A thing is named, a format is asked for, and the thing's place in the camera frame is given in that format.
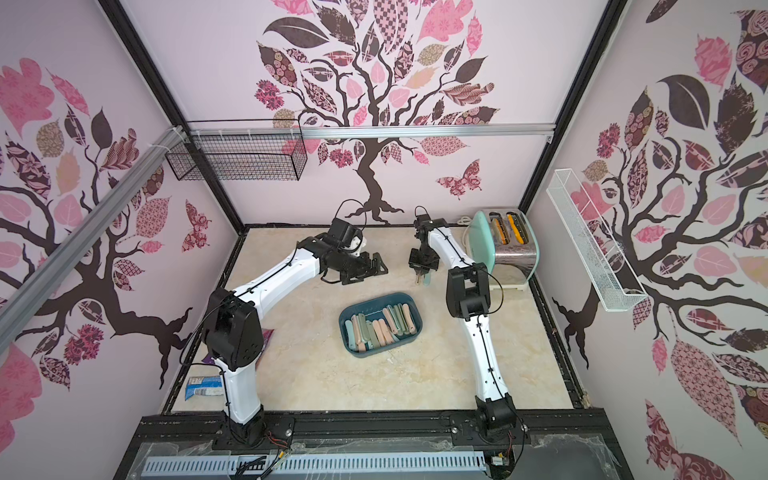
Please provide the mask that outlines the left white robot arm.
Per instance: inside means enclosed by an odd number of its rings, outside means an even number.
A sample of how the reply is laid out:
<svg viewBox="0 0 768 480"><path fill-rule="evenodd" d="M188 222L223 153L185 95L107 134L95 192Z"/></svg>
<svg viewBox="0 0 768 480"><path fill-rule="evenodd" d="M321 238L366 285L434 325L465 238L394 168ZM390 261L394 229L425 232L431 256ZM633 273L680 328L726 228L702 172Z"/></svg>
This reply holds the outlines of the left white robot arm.
<svg viewBox="0 0 768 480"><path fill-rule="evenodd" d="M202 341L220 369L225 412L231 422L251 427L263 416L256 385L256 363L264 344L261 320L295 289L329 271L339 274L341 285L387 274L381 255L363 251L364 244L360 236L347 247L327 234L307 237L260 277L233 290L219 288L211 294L202 321Z"/></svg>

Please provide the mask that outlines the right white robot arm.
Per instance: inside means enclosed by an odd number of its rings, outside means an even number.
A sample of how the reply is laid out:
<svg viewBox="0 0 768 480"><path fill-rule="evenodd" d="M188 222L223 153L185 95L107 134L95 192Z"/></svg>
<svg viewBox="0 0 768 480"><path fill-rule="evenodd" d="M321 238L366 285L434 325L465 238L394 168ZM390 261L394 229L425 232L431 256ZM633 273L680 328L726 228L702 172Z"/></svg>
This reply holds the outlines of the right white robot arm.
<svg viewBox="0 0 768 480"><path fill-rule="evenodd" d="M477 414L484 430L514 428L521 424L504 382L491 339L492 301L487 267L474 261L453 236L448 223L427 213L414 220L420 245L409 255L409 267L425 276L441 264L447 268L446 307L462 325L469 345L475 378Z"/></svg>

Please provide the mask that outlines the teal plastic storage box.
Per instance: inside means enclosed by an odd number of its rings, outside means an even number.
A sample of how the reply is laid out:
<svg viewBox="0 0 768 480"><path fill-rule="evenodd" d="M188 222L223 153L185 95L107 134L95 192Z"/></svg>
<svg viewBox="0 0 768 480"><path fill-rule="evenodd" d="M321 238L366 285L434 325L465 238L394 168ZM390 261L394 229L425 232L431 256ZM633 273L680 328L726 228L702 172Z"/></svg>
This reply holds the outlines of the teal plastic storage box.
<svg viewBox="0 0 768 480"><path fill-rule="evenodd" d="M402 292L346 307L338 324L342 346L358 358L413 342L423 330L415 301Z"/></svg>

